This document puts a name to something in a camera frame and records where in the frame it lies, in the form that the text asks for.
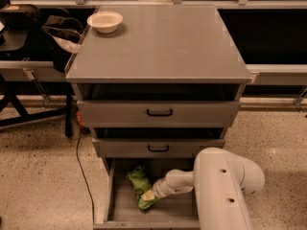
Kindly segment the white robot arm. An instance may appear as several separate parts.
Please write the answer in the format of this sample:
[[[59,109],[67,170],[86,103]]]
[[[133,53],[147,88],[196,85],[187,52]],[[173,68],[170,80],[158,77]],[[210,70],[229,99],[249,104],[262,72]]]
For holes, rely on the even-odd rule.
[[[193,191],[201,230],[254,230],[245,196],[261,192],[264,185],[264,173],[254,161],[207,148],[198,153],[192,171],[167,172],[141,198],[152,201]]]

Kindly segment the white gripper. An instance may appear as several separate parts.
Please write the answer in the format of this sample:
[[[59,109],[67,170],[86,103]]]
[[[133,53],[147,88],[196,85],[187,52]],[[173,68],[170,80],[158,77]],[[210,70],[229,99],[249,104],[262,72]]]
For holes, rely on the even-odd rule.
[[[156,195],[159,198],[164,198],[172,195],[175,192],[173,188],[171,188],[165,178],[158,179],[153,184],[153,191],[148,190],[144,193],[141,198],[145,201],[154,200]]]

